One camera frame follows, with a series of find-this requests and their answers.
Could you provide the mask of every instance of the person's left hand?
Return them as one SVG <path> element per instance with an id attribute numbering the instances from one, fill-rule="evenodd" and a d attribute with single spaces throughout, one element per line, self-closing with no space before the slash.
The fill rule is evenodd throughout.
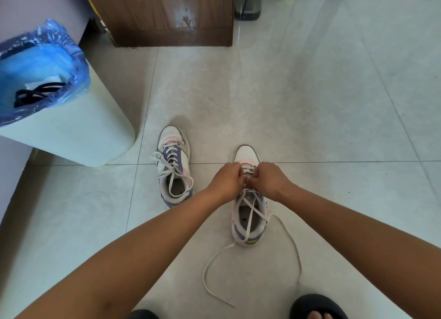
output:
<path id="1" fill-rule="evenodd" d="M 213 177 L 207 190 L 219 197 L 221 205 L 236 198 L 245 185 L 246 176 L 239 162 L 227 163 Z"/>

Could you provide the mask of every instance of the white trash can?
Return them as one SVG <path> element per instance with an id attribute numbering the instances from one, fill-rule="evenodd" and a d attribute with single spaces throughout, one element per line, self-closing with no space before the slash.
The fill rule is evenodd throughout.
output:
<path id="1" fill-rule="evenodd" d="M 89 65 L 90 88 L 80 97 L 0 127 L 0 135 L 97 167 L 128 151 L 135 131 Z"/>
<path id="2" fill-rule="evenodd" d="M 91 167 L 135 142 L 132 125 L 84 53 L 49 19 L 0 43 L 0 135 Z"/>

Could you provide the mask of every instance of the white wall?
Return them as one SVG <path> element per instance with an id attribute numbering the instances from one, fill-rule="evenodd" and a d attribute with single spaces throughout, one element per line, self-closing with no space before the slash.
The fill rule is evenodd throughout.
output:
<path id="1" fill-rule="evenodd" d="M 92 9 L 87 0 L 0 0 L 0 42 L 51 18 L 79 43 Z M 31 147 L 0 136 L 0 221 L 26 165 Z"/>

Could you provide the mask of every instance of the forearm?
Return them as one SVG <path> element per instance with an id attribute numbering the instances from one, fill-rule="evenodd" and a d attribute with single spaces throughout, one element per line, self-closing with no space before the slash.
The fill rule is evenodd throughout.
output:
<path id="1" fill-rule="evenodd" d="M 441 317 L 441 249 L 294 185 L 280 202 L 409 315 Z"/>
<path id="2" fill-rule="evenodd" d="M 213 194 L 201 191 L 133 229 L 88 259 L 19 318 L 124 318 L 220 205 Z"/>

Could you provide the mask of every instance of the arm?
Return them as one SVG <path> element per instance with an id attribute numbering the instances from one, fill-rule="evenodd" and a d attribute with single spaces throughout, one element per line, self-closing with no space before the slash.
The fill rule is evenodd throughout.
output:
<path id="1" fill-rule="evenodd" d="M 208 216 L 244 184 L 240 164 L 226 164 L 206 189 L 104 247 L 17 319 L 127 317 Z"/>
<path id="2" fill-rule="evenodd" d="M 441 318 L 441 249 L 291 183 L 262 162 L 248 185 L 282 203 L 413 318 Z"/>

